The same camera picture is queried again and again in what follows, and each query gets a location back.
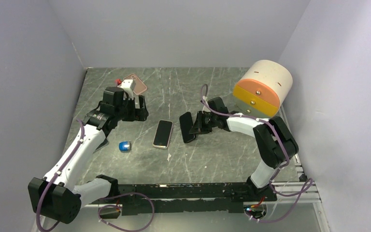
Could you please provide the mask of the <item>black phone case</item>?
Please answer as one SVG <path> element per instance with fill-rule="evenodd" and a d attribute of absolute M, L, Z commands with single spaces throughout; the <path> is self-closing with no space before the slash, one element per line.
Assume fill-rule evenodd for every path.
<path fill-rule="evenodd" d="M 196 139 L 196 135 L 190 133 L 190 130 L 193 127 L 193 119 L 190 112 L 185 112 L 179 117 L 179 124 L 182 139 L 185 144 L 190 143 Z"/>

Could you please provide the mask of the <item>pink phone case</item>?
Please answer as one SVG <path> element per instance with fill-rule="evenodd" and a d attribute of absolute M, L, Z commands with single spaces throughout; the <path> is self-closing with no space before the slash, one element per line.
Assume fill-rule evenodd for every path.
<path fill-rule="evenodd" d="M 148 90 L 146 84 L 138 77 L 138 75 L 136 75 L 134 73 L 129 74 L 128 76 L 124 77 L 124 80 L 133 80 L 134 81 L 135 88 L 134 88 L 133 92 L 136 95 L 142 95 L 143 93 L 145 93 Z"/>

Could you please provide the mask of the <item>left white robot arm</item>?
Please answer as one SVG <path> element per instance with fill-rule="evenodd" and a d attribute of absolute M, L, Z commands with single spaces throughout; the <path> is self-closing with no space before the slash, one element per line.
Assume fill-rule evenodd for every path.
<path fill-rule="evenodd" d="M 69 224 L 87 204 L 99 199 L 115 202 L 120 193 L 117 179 L 101 174 L 83 185 L 77 179 L 119 121 L 146 121 L 148 115 L 143 95 L 130 94 L 128 87 L 107 87 L 98 106 L 78 121 L 80 130 L 56 165 L 28 184 L 36 221 L 45 216 Z"/>

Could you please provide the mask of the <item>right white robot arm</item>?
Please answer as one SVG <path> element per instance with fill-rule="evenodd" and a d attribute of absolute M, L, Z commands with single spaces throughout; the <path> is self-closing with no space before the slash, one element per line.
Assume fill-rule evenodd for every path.
<path fill-rule="evenodd" d="M 189 129 L 190 134 L 207 134 L 217 127 L 255 138 L 261 162 L 248 178 L 252 184 L 247 186 L 246 194 L 253 201 L 259 200 L 277 170 L 288 164 L 299 151 L 286 123 L 279 116 L 255 118 L 236 111 L 229 112 L 220 97 L 201 102 L 208 106 L 208 110 L 197 112 L 196 121 Z"/>

